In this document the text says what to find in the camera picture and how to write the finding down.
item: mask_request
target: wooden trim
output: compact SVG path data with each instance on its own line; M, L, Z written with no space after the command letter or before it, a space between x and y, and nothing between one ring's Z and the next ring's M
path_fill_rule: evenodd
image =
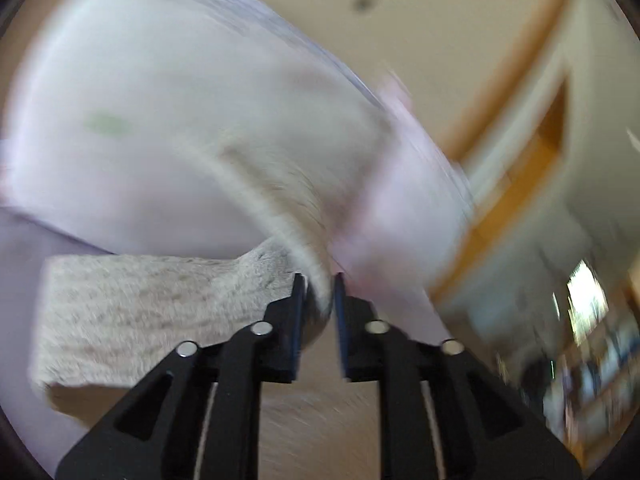
M540 126L510 168L511 183L495 205L471 229L452 271L430 290L431 299L443 298L462 277L477 266L520 217L561 154L567 102L564 79Z
M526 24L511 54L500 64L497 74L482 88L472 104L460 115L444 139L455 139L442 150L450 160L461 161L497 119L509 98L523 81L551 36L569 0L543 0L542 8Z

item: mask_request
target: bright window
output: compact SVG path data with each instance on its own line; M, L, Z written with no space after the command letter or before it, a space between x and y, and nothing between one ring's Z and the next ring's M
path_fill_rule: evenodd
M589 266L581 261L567 283L571 326L576 344L582 343L605 316L609 307L604 291Z

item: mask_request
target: purple cloth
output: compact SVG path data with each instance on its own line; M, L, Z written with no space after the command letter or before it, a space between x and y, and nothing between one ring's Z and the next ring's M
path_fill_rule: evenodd
M35 395L27 376L40 270L56 254L104 252L0 206L0 406L51 475L84 435L78 423Z

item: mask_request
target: lavender fabric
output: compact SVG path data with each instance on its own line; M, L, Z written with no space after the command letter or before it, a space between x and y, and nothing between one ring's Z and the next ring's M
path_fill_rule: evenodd
M86 431L39 399L27 378L40 270L56 254L103 251L0 206L0 406L32 455L53 475Z
M289 43L304 46L307 50L324 60L324 62L337 68L372 104L378 107L381 106L373 92L369 90L347 65L315 41L311 40L311 38L303 34L283 17L279 16L264 2L260 0L212 0L212 3L215 4L217 8L223 7L242 18L251 18L252 21L261 23L264 28L284 38L289 41Z

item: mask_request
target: folded towel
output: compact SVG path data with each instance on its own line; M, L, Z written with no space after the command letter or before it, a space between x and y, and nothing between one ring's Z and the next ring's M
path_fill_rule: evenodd
M289 295L292 269L273 238L227 261L52 258L44 269L31 378L55 409L91 424L108 409L104 402L116 399L64 388L130 388L180 341L226 341Z
M7 200L28 216L110 253L228 259L271 230L176 152L184 137L267 192L286 185L274 167L302 173L331 229L390 127L348 67L258 0L65 0L2 132Z

